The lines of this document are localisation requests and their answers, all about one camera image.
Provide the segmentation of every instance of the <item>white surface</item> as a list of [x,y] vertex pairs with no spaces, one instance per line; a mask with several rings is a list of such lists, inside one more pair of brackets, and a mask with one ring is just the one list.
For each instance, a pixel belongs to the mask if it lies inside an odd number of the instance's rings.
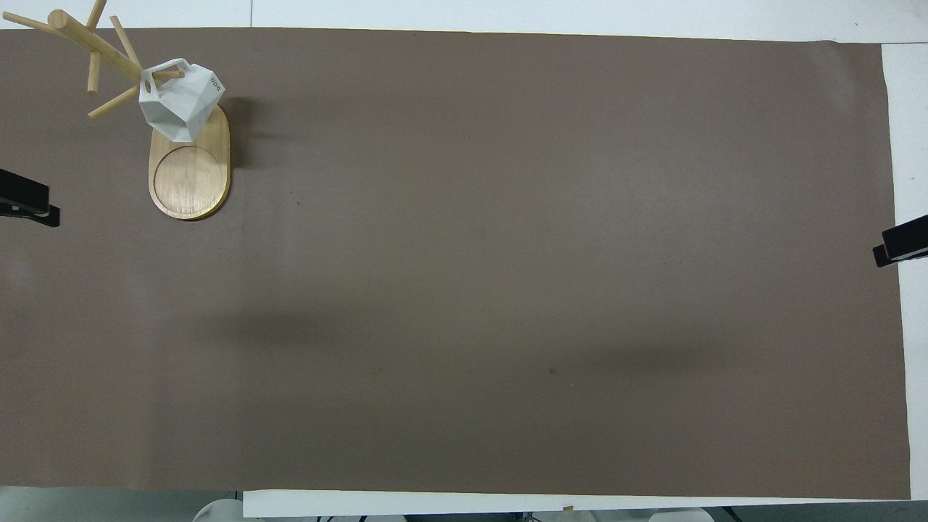
[[926,42],[907,0],[254,0],[255,27]]
[[[928,45],[883,46],[883,75],[889,93],[896,223],[902,223],[928,214]],[[901,263],[899,287],[912,499],[928,500],[928,259]]]
[[421,515],[520,511],[650,509],[773,503],[854,502],[834,499],[745,497],[631,497],[597,495],[496,495],[383,491],[245,491],[245,516]]
[[[0,10],[47,21],[53,9],[64,9],[87,21],[94,0],[0,0]],[[251,0],[110,0],[97,27],[111,28],[117,15],[123,27],[249,27]],[[0,29],[24,29],[0,19]]]
[[[85,19],[92,0],[3,0],[37,20],[60,7]],[[928,41],[928,2],[906,0],[111,0],[125,27],[331,27],[691,36],[842,42]],[[20,26],[0,20],[0,29]],[[885,46],[896,221],[928,214],[928,46]],[[874,231],[874,244],[879,231]],[[912,498],[928,500],[928,260],[899,266],[906,346]],[[359,491],[245,492],[248,516],[390,515],[654,508],[828,499],[482,495]]]

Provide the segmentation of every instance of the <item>brown mat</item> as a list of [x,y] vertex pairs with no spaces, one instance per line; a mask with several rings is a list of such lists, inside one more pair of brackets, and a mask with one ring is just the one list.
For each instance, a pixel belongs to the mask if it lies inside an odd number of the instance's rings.
[[226,84],[232,191],[162,215],[139,110],[0,32],[62,209],[0,221],[0,483],[909,496],[878,46],[131,35]]

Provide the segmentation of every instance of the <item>wooden base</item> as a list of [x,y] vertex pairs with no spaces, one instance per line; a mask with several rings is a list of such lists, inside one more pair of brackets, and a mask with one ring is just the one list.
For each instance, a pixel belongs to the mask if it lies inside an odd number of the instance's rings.
[[216,107],[193,143],[151,131],[148,192],[162,212],[193,221],[219,210],[232,183],[229,123]]

